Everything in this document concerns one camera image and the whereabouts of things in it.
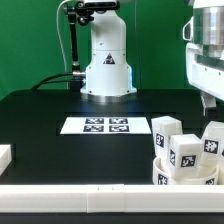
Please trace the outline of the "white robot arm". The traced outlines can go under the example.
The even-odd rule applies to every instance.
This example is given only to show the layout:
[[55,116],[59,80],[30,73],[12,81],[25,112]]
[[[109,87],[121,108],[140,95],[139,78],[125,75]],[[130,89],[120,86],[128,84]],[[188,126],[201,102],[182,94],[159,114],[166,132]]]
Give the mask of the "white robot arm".
[[[91,25],[92,59],[81,92],[105,100],[134,93],[126,62],[126,24],[116,14],[124,0],[83,0],[82,21]],[[189,84],[201,91],[204,108],[224,101],[224,0],[185,0],[193,16],[183,27]]]

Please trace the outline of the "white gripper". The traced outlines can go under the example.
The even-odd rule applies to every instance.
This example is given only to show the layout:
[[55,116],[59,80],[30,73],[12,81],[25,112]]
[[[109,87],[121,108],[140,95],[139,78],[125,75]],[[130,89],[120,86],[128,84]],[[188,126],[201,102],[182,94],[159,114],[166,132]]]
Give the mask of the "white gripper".
[[216,98],[224,101],[224,50],[220,57],[211,57],[203,54],[202,46],[188,43],[186,71],[189,84],[201,90],[203,115],[212,114]]

